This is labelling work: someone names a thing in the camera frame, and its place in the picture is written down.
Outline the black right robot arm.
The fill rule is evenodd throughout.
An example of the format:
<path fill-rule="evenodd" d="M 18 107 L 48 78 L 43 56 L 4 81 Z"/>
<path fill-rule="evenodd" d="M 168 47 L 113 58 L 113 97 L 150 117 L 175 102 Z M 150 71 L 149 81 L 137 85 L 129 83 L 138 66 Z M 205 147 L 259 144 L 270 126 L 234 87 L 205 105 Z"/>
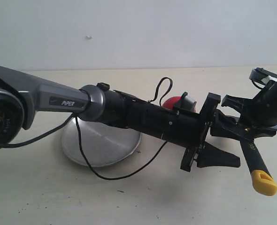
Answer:
<path fill-rule="evenodd" d="M 249 139 L 273 137 L 277 132 L 277 74 L 257 67 L 249 79 L 255 86 L 262 85 L 260 91 L 252 99 L 226 95 L 222 107 L 239 112 L 236 125 Z"/>

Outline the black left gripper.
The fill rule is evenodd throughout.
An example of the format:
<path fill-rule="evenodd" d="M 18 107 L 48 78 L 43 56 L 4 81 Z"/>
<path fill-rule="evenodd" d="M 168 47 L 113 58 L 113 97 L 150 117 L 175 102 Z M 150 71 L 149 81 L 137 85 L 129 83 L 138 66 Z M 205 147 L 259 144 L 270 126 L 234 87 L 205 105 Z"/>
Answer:
<path fill-rule="evenodd" d="M 204 143 L 209 125 L 215 113 L 210 134 L 215 137 L 246 140 L 244 129 L 236 124 L 233 117 L 216 110 L 221 102 L 221 96 L 208 93 L 199 113 L 182 108 L 173 111 L 147 102 L 132 102 L 126 113 L 126 125 L 164 141 L 185 148 L 180 169 L 190 172 L 193 158 L 198 149 L 204 146 L 196 159 L 198 168 L 223 166 L 239 168 L 240 158 L 232 153 Z"/>

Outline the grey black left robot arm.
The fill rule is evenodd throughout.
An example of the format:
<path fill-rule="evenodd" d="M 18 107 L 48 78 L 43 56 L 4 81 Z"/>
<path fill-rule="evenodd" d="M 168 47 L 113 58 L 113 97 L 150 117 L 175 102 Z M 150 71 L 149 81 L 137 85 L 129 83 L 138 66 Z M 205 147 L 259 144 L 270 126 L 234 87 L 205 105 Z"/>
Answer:
<path fill-rule="evenodd" d="M 0 66 L 0 149 L 16 148 L 12 140 L 29 129 L 37 112 L 69 113 L 70 118 L 133 129 L 185 148 L 181 169 L 238 168 L 240 158 L 205 141 L 220 97 L 208 94 L 200 113 L 188 106 L 173 109 L 154 105 L 130 94 L 111 90 L 106 83 L 80 89 Z"/>

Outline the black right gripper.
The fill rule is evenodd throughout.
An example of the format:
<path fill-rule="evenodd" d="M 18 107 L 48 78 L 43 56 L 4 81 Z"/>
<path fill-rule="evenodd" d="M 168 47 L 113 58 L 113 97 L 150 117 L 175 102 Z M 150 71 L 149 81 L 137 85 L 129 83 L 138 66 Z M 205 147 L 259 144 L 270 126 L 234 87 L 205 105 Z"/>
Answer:
<path fill-rule="evenodd" d="M 225 95 L 222 107 L 234 109 L 244 117 L 244 124 L 232 139 L 253 142 L 256 138 L 274 137 L 277 131 L 277 95 L 263 95 L 253 99 Z"/>

